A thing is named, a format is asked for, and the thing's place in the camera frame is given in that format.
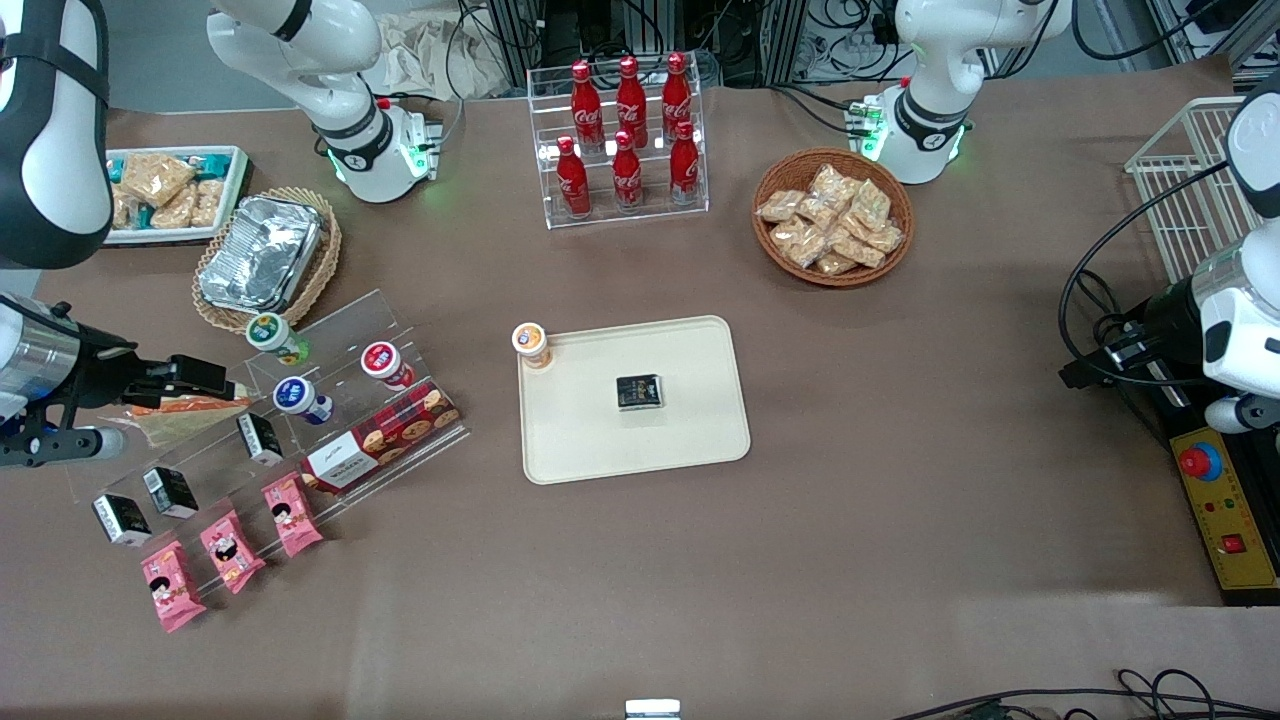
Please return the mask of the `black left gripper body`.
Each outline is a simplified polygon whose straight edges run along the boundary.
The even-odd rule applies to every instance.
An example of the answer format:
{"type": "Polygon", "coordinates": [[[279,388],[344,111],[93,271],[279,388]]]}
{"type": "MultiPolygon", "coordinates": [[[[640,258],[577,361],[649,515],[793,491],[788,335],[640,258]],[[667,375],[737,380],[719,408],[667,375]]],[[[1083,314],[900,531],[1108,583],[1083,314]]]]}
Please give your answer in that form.
{"type": "Polygon", "coordinates": [[[1125,313],[1100,320],[1106,386],[1201,386],[1199,310],[1188,282],[1170,284],[1125,313]]]}

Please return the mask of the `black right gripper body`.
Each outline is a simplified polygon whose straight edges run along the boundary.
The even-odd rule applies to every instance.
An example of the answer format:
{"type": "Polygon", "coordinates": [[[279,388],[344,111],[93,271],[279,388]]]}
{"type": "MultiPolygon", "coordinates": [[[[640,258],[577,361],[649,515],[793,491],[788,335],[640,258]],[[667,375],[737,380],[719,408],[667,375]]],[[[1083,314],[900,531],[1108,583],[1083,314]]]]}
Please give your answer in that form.
{"type": "Polygon", "coordinates": [[[164,398],[180,396],[170,364],[140,357],[125,341],[79,334],[76,365],[60,387],[60,406],[68,413],[108,405],[156,409],[164,398]]]}

